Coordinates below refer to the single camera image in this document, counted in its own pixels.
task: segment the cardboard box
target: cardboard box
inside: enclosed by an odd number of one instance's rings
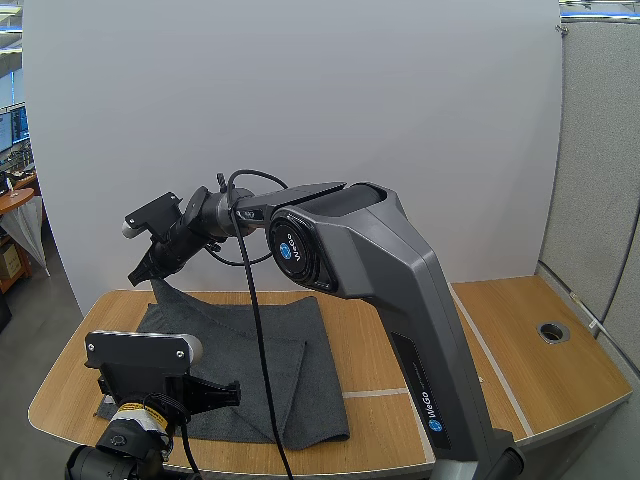
[[[0,250],[0,279],[8,280],[12,278],[22,267],[20,257],[16,246],[12,244],[5,245]]]

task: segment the gray robotic arm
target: gray robotic arm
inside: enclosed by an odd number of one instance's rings
[[[177,218],[164,235],[154,233],[149,220],[152,202],[125,221],[135,231],[150,229],[153,242],[130,279],[164,278],[204,245],[235,236],[230,211],[243,235],[264,228],[288,278],[377,309],[436,457],[432,479],[516,478],[523,457],[510,432],[491,427],[435,253],[407,220],[395,192],[372,184],[344,186],[306,185],[261,196],[247,190],[212,194],[202,187],[184,215],[171,207]],[[171,202],[164,198],[167,209]]]

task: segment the white backdrop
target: white backdrop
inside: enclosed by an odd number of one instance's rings
[[[148,247],[122,237],[126,214],[238,168],[396,190],[450,281],[533,273],[558,143],[557,22],[556,0],[30,0],[34,157],[82,311],[129,288]],[[248,247],[264,253],[263,234]],[[298,288],[272,262],[254,274],[261,290]],[[242,269],[203,252],[172,283],[246,289]]]

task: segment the gray cloth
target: gray cloth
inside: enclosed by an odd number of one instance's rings
[[[227,384],[240,382],[240,406],[194,415],[189,436],[234,442],[273,442],[255,321],[250,305],[210,305],[153,280],[158,305],[149,305],[139,332],[188,333],[202,342],[191,374]],[[285,447],[299,450],[325,440],[346,440],[349,425],[338,375],[315,298],[260,306],[265,352],[278,431]],[[102,403],[110,418],[115,406]]]

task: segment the floor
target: floor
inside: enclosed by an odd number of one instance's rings
[[[0,333],[0,480],[64,478],[74,448],[27,418],[38,387],[82,321],[48,226],[43,244],[51,277],[32,262],[33,277],[5,294],[13,318]]]

